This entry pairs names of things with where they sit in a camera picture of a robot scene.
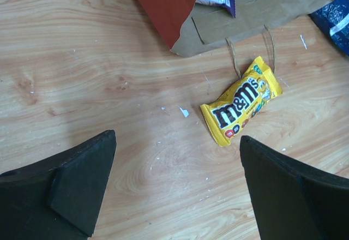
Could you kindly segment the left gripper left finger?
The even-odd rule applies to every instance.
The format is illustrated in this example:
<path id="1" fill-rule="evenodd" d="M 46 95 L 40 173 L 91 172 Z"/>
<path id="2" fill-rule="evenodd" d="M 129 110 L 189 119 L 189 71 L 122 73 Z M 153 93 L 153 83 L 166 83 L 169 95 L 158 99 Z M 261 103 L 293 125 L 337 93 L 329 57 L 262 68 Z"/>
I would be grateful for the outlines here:
<path id="1" fill-rule="evenodd" d="M 1 239 L 92 237 L 117 147 L 106 130 L 1 174 Z"/>

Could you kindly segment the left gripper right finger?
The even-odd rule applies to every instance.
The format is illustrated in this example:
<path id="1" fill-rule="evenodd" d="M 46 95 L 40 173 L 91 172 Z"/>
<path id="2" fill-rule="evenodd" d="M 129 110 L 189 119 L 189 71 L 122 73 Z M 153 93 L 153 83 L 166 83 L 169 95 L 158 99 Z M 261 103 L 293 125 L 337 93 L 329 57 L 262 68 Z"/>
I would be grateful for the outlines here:
<path id="1" fill-rule="evenodd" d="M 261 239 L 348 239 L 348 179 L 250 136 L 240 158 Z"/>

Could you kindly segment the yellow M&M's packet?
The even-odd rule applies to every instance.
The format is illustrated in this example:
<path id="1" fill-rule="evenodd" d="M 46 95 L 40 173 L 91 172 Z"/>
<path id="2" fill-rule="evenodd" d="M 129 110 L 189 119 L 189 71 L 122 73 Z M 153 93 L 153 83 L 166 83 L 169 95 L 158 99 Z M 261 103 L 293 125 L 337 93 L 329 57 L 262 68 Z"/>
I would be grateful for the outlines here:
<path id="1" fill-rule="evenodd" d="M 258 56 L 240 80 L 215 102 L 202 104 L 200 109 L 213 139 L 225 147 L 264 106 L 282 93 L 273 70 Z"/>

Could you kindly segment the blue Doritos chip bag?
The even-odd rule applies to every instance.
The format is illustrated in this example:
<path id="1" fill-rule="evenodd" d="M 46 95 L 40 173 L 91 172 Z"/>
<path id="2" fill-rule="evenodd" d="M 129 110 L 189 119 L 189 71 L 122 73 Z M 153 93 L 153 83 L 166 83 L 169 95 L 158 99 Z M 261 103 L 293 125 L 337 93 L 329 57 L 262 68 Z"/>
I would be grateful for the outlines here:
<path id="1" fill-rule="evenodd" d="M 309 16 L 321 32 L 348 56 L 348 0 L 333 0 Z"/>

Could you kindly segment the red paper bag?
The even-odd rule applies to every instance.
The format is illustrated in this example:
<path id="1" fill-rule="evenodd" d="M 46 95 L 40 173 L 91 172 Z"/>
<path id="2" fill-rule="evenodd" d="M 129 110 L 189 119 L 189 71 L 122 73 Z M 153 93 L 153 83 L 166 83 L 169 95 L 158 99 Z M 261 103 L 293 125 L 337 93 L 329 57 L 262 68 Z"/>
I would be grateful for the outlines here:
<path id="1" fill-rule="evenodd" d="M 333 0 L 232 0 L 235 14 L 196 0 L 139 0 L 167 47 L 192 57 L 317 11 Z"/>

